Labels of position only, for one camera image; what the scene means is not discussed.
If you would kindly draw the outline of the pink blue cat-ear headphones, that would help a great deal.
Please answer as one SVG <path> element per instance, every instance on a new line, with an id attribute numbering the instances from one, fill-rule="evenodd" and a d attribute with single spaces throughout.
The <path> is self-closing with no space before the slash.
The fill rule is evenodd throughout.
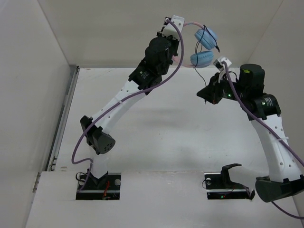
<path id="1" fill-rule="evenodd" d="M 194 25 L 199 27 L 194 36 L 197 40 L 195 53 L 190 56 L 190 64 L 181 65 L 187 68 L 205 68 L 208 67 L 213 60 L 213 49 L 220 52 L 217 44 L 217 35 L 206 25 L 197 22 L 186 22 L 184 26 Z"/>

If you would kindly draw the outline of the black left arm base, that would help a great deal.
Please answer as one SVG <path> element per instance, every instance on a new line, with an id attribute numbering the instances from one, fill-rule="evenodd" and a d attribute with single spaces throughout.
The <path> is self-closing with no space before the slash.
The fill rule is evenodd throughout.
<path id="1" fill-rule="evenodd" d="M 76 174 L 78 181 L 76 200 L 119 200 L 121 173 L 107 173 L 97 179 L 91 173 L 86 181 L 87 173 Z"/>

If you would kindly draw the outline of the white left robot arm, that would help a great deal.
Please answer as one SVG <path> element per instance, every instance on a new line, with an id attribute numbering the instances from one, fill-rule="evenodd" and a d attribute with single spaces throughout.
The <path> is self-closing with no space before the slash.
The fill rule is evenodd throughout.
<path id="1" fill-rule="evenodd" d="M 114 138 L 110 136 L 111 130 L 134 104 L 164 84 L 162 76 L 168 73 L 173 57 L 178 55 L 178 47 L 183 46 L 182 28 L 181 21 L 167 23 L 150 41 L 143 60 L 114 98 L 98 113 L 81 118 L 81 138 L 85 138 L 93 150 L 92 157 L 88 159 L 90 167 L 86 178 L 95 188 L 106 184 L 107 153 L 115 145 Z"/>

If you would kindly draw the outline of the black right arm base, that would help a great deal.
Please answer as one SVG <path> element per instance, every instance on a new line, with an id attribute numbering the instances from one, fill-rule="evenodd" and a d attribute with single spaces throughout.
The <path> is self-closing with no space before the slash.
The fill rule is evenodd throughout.
<path id="1" fill-rule="evenodd" d="M 256 193 L 241 183 L 230 179 L 229 170 L 241 166 L 233 163 L 225 165 L 219 172 L 205 172 L 202 187 L 206 190 L 208 200 L 252 200 Z"/>

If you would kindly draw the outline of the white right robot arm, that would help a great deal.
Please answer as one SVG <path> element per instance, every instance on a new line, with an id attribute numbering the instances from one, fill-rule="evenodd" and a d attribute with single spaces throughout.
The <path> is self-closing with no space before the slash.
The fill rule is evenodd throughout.
<path id="1" fill-rule="evenodd" d="M 296 164 L 300 159 L 288 145 L 277 99 L 264 92 L 264 69 L 244 64 L 232 81 L 227 63 L 215 66 L 219 72 L 197 96 L 214 105 L 223 98 L 238 101 L 247 114 L 262 144 L 269 170 L 267 176 L 256 178 L 255 189 L 261 200 L 272 202 L 302 192 L 304 176 Z"/>

